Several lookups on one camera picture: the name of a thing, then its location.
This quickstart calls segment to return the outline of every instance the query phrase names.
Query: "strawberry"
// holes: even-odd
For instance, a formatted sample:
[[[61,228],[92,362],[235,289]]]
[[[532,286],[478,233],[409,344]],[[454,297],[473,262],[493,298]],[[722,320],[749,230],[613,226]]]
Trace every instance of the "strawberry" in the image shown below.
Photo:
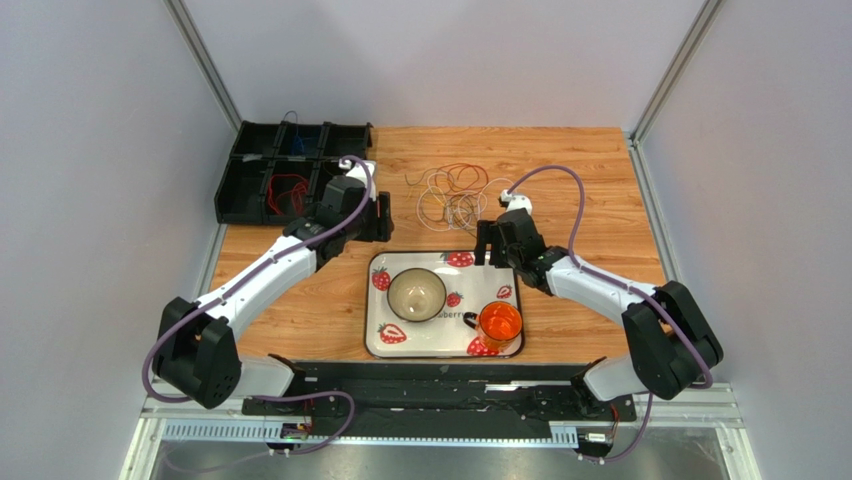
[[[461,268],[473,265],[473,254],[470,252],[444,252],[441,258],[451,267]]]
[[[503,285],[497,290],[497,298],[509,298],[512,296],[512,287],[509,285]]]
[[[447,295],[447,306],[448,307],[458,307],[461,303],[461,299],[464,298],[461,296],[459,292],[453,292]]]
[[[482,344],[479,337],[473,339],[470,345],[467,346],[467,354],[472,357],[493,357],[499,354],[497,350],[489,350],[488,347]]]
[[[373,282],[373,286],[383,292],[390,288],[390,274],[388,273],[388,269],[385,267],[373,270],[373,275],[370,276],[370,280]]]
[[[401,328],[392,323],[383,323],[379,325],[379,338],[385,343],[402,343],[408,339],[405,332]]]

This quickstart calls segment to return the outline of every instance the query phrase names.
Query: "white wall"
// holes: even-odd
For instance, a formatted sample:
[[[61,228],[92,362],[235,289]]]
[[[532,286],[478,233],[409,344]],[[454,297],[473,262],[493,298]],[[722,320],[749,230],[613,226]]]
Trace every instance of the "white wall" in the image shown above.
[[[187,0],[240,114],[633,128],[702,0]]]
[[[0,5],[4,479],[117,477],[232,141],[162,2]]]
[[[727,2],[645,143],[764,477],[848,478],[852,3]]]

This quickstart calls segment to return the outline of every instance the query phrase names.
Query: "wooden table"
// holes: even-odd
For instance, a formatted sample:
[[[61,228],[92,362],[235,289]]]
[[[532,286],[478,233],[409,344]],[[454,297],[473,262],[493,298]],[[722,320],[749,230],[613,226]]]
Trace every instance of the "wooden table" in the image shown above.
[[[432,232],[417,221],[420,188],[409,180],[454,162],[481,165],[493,177],[517,179],[551,163],[574,168],[586,185],[586,213],[577,253],[619,275],[662,284],[664,278],[623,134],[614,128],[375,128],[368,155],[379,165],[377,182],[392,195],[396,224],[388,243],[351,242],[333,260],[279,298],[245,332],[240,352],[291,359],[374,360],[364,347],[367,265],[388,250],[473,249],[463,231]],[[501,213],[493,185],[483,218]],[[533,201],[533,217],[549,245],[566,245],[577,213],[573,180],[546,172],[521,191]],[[229,226],[214,277],[218,287],[248,266],[281,234],[279,227]],[[627,351],[623,331],[586,307],[521,287],[526,346],[513,363],[585,363]]]

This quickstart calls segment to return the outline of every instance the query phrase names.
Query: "mug handle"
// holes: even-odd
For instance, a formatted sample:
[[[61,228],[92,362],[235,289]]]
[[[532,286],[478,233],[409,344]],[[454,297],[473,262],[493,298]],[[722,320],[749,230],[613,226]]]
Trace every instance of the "mug handle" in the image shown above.
[[[465,325],[476,330],[476,323],[477,322],[476,322],[476,314],[475,313],[465,312],[464,315],[462,315],[462,320],[464,321]]]

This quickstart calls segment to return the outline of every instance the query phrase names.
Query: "black storage box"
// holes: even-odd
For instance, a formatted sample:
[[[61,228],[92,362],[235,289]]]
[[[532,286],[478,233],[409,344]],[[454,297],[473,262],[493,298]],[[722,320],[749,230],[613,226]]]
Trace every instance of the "black storage box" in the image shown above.
[[[269,161],[231,157],[216,192],[216,219],[219,223],[259,225],[263,221],[263,201]]]
[[[234,147],[231,148],[231,156],[272,157],[280,141],[280,128],[281,126],[277,124],[243,122]]]
[[[319,158],[322,155],[325,131],[324,125],[281,122],[281,138],[276,145],[276,158]]]
[[[287,225],[345,173],[344,155],[367,158],[372,125],[243,122],[216,192],[219,223]]]
[[[272,160],[264,180],[263,223],[287,225],[302,216],[313,202],[311,178],[316,162]]]
[[[370,137],[371,124],[366,125],[335,125],[326,122],[325,145],[323,157],[340,158],[344,155],[355,155],[367,158],[367,148],[373,146]]]

